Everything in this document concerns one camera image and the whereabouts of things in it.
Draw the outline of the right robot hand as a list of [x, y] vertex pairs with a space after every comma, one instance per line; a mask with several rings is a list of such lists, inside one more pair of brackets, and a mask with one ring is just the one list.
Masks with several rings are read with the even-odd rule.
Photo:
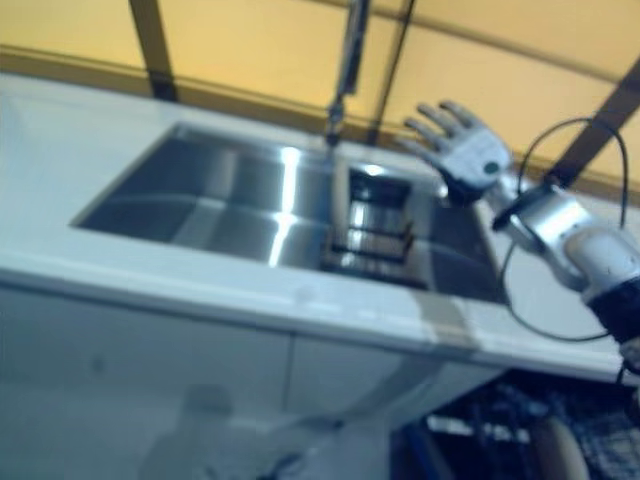
[[449, 204], [467, 207], [481, 200], [512, 165], [509, 148], [459, 103], [444, 100], [436, 107], [421, 103], [416, 110], [439, 129], [408, 118], [404, 127], [414, 136], [398, 135], [395, 142], [438, 172]]

